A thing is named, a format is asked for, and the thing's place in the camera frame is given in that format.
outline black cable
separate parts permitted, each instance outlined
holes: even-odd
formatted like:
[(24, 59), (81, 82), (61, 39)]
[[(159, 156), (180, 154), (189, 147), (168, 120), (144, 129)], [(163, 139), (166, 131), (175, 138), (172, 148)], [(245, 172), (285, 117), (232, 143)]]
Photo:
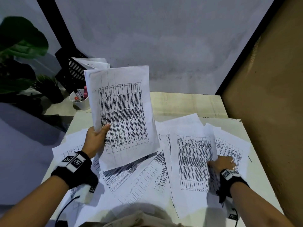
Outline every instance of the black cable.
[(65, 209), (73, 200), (75, 200), (75, 199), (77, 199), (77, 198), (80, 198), (80, 196), (77, 196), (77, 197), (73, 198), (72, 200), (70, 200), (69, 203), (66, 204), (66, 206), (64, 206), (64, 208), (61, 210), (61, 212), (59, 213), (59, 215), (58, 215), (58, 217), (57, 217), (57, 219), (56, 219), (55, 227), (56, 227), (56, 225), (57, 225), (57, 223), (58, 223), (59, 217), (60, 217), (61, 213), (63, 212), (63, 210), (64, 210), (64, 209)]
[(238, 212), (237, 212), (237, 210), (235, 209), (235, 208), (232, 208), (232, 210), (234, 210), (234, 211), (236, 211), (236, 214), (237, 214), (237, 221), (236, 221), (236, 225), (235, 225), (235, 227), (237, 227), (237, 224), (238, 224)]

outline beige clothing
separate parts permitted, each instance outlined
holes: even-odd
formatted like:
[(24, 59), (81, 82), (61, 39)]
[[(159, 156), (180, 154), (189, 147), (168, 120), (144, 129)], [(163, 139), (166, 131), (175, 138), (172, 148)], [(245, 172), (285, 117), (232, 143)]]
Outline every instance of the beige clothing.
[(171, 221), (164, 220), (158, 217), (150, 216), (137, 211), (136, 213), (112, 221), (108, 224), (102, 224), (99, 222), (85, 222), (81, 227), (143, 227), (143, 226), (154, 226), (154, 227), (184, 227), (181, 223), (175, 224)]

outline gray wall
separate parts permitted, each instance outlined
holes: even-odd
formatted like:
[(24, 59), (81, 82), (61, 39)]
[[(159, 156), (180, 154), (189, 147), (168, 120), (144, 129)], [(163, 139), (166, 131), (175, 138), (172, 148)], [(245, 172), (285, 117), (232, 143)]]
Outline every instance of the gray wall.
[(150, 66), (150, 90), (215, 94), (273, 0), (55, 0), (80, 51)]
[(27, 18), (45, 35), (49, 44), (48, 53), (44, 57), (33, 60), (19, 59), (19, 61), (31, 65), (36, 74), (56, 75), (61, 69), (61, 66), (55, 57), (55, 52), (58, 51), (61, 46), (51, 30), (38, 2), (36, 0), (0, 0), (0, 22), (6, 16), (21, 16)]

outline green leaf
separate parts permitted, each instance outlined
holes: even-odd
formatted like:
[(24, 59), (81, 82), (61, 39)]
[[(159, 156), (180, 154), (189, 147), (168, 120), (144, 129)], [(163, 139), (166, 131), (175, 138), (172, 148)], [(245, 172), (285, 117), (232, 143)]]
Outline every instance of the green leaf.
[(17, 80), (9, 80), (9, 79), (1, 79), (0, 81), (0, 94), (6, 94), (10, 92), (20, 92), (28, 89), (34, 80), (29, 79), (17, 79)]
[(0, 25), (0, 53), (33, 59), (44, 56), (48, 42), (24, 17), (6, 17)]

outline forearm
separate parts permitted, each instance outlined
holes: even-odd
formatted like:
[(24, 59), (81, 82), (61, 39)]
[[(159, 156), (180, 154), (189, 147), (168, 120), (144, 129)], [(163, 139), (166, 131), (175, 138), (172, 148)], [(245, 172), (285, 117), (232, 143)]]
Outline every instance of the forearm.
[(61, 178), (50, 177), (7, 211), (0, 219), (0, 226), (45, 226), (67, 191), (68, 185)]
[(247, 227), (293, 227), (281, 212), (244, 183), (234, 183), (230, 193)]

